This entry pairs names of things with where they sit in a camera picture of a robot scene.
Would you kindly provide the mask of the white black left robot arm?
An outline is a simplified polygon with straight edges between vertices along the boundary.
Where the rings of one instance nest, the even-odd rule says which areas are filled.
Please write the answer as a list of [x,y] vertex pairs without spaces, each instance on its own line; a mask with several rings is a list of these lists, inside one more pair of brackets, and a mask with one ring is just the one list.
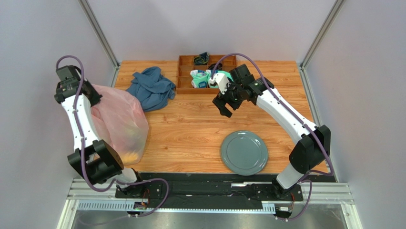
[[68,155],[70,166],[88,183],[116,182],[121,188],[133,186],[140,176],[136,171],[125,168],[119,154],[97,133],[91,116],[91,107],[100,103],[102,95],[81,75],[79,67],[67,65],[58,67],[56,102],[60,104],[69,119],[74,137],[74,152]]

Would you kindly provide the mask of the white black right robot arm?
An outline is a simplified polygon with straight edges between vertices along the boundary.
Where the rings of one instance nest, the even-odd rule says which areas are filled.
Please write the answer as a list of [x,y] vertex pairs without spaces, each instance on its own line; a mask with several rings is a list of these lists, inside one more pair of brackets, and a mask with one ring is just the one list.
[[306,174],[329,158],[331,131],[326,125],[317,126],[295,110],[263,75],[255,79],[243,64],[224,73],[212,74],[209,84],[217,85],[219,93],[213,103],[220,114],[231,117],[243,101],[250,101],[267,112],[290,136],[295,144],[289,155],[289,163],[276,177],[275,184],[288,190]]

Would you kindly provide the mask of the pink translucent plastic bag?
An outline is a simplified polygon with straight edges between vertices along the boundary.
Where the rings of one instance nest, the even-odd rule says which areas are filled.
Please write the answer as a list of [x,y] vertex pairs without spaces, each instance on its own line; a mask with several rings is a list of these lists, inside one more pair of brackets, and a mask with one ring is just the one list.
[[93,85],[102,96],[91,107],[91,117],[101,139],[119,154],[144,151],[149,125],[137,98],[127,91]]

